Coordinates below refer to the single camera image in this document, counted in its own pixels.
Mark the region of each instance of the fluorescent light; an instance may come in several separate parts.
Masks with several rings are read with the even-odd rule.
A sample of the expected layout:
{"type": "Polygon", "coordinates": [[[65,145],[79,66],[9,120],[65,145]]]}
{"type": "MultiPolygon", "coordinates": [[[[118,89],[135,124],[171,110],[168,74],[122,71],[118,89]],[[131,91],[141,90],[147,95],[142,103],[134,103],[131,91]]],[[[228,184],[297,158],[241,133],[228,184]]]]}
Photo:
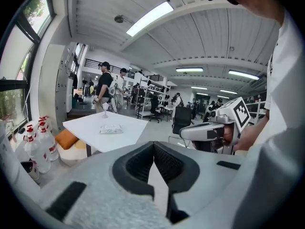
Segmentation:
{"type": "Polygon", "coordinates": [[[130,36],[134,36],[153,21],[172,11],[172,6],[168,2],[164,2],[140,18],[126,33],[130,36]]]}
{"type": "Polygon", "coordinates": [[[193,89],[202,89],[202,90],[207,90],[205,87],[197,87],[197,86],[192,86],[191,88],[193,88],[193,89]]]}
{"type": "Polygon", "coordinates": [[[227,90],[220,90],[223,93],[228,93],[228,94],[237,94],[236,92],[231,92],[231,91],[227,91],[227,90]]]}
{"type": "Polygon", "coordinates": [[[217,97],[223,97],[223,98],[228,98],[228,99],[230,99],[229,97],[224,97],[224,96],[219,96],[219,95],[217,95],[217,97]]]}
{"type": "Polygon", "coordinates": [[[250,79],[253,79],[253,80],[259,80],[259,77],[256,76],[256,75],[247,74],[247,73],[243,73],[243,72],[239,72],[239,71],[231,71],[231,70],[229,70],[229,74],[235,74],[235,75],[247,77],[247,78],[250,78],[250,79]]]}
{"type": "Polygon", "coordinates": [[[203,68],[177,68],[177,72],[203,72],[203,68]]]}

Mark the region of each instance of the white table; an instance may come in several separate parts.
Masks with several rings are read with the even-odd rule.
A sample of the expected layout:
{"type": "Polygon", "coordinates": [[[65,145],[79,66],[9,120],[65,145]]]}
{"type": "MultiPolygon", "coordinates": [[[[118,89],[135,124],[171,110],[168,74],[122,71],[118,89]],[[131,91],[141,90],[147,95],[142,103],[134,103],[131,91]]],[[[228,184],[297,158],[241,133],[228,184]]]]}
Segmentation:
{"type": "Polygon", "coordinates": [[[87,156],[91,156],[91,146],[103,153],[135,144],[147,124],[147,121],[108,111],[108,118],[102,118],[103,114],[92,114],[63,122],[68,131],[86,143],[87,156]],[[123,133],[100,134],[102,125],[120,125],[123,133]]]}
{"type": "Polygon", "coordinates": [[[170,108],[170,107],[160,107],[161,109],[164,109],[164,116],[166,115],[166,111],[168,111],[168,114],[166,115],[166,122],[168,122],[168,115],[170,113],[170,111],[172,112],[173,114],[173,108],[170,108]]]}

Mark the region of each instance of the water bottle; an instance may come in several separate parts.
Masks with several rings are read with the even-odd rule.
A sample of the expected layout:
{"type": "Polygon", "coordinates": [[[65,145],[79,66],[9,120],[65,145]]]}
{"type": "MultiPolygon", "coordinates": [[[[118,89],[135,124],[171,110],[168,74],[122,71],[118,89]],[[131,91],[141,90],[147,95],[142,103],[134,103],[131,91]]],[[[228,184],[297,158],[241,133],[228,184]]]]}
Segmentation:
{"type": "Polygon", "coordinates": [[[39,121],[44,121],[47,125],[47,127],[46,127],[47,131],[50,131],[51,133],[53,133],[53,127],[51,124],[50,117],[48,117],[47,115],[44,117],[39,117],[39,121]]]}
{"type": "Polygon", "coordinates": [[[28,125],[27,126],[27,136],[29,136],[29,135],[36,138],[36,133],[34,132],[33,125],[28,125]]]}
{"type": "Polygon", "coordinates": [[[28,153],[39,172],[42,174],[47,173],[51,168],[51,162],[38,140],[32,135],[23,136],[23,140],[27,141],[25,151],[28,153]]]}
{"type": "Polygon", "coordinates": [[[39,141],[41,146],[46,150],[50,160],[54,161],[58,159],[59,153],[56,147],[55,138],[49,131],[47,131],[46,123],[43,120],[39,121],[38,130],[40,131],[39,141]]]}

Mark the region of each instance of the railing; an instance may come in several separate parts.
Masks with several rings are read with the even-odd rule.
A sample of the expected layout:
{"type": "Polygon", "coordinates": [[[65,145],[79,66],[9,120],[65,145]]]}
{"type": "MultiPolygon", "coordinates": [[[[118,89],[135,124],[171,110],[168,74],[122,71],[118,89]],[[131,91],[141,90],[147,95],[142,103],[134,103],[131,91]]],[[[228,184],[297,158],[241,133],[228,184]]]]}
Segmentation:
{"type": "Polygon", "coordinates": [[[146,78],[153,80],[155,82],[160,82],[163,81],[163,76],[159,75],[159,74],[154,74],[154,75],[146,75],[146,78]]]}
{"type": "MultiPolygon", "coordinates": [[[[101,63],[101,62],[98,62],[98,61],[95,61],[95,60],[92,60],[92,59],[86,59],[85,67],[100,69],[99,63],[101,63]]],[[[121,68],[116,67],[114,65],[110,65],[110,72],[111,73],[119,74],[120,71],[121,71],[121,68]]],[[[129,78],[134,79],[134,73],[132,73],[132,72],[127,71],[126,76],[129,77],[129,78]]]]}

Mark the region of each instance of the office chair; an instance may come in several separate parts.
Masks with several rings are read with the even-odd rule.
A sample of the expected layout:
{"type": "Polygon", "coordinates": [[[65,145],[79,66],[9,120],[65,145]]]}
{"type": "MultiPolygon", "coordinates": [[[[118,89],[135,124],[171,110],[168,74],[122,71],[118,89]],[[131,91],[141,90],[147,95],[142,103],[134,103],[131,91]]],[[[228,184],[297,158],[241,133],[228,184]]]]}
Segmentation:
{"type": "MultiPolygon", "coordinates": [[[[191,123],[193,124],[192,109],[187,108],[187,107],[176,107],[175,116],[173,118],[173,133],[179,135],[180,129],[183,127],[189,126],[191,123]]],[[[179,140],[183,140],[185,147],[188,147],[188,145],[191,142],[190,141],[188,143],[188,145],[186,145],[184,139],[182,139],[180,137],[176,137],[176,136],[171,136],[171,135],[168,137],[168,142],[170,142],[170,137],[179,139],[179,140]]]]}
{"type": "Polygon", "coordinates": [[[162,119],[158,117],[161,114],[156,111],[156,108],[158,107],[158,99],[153,97],[151,99],[151,104],[152,104],[151,113],[153,114],[153,116],[150,116],[149,121],[154,119],[154,120],[157,120],[159,123],[159,120],[162,121],[162,119]]]}

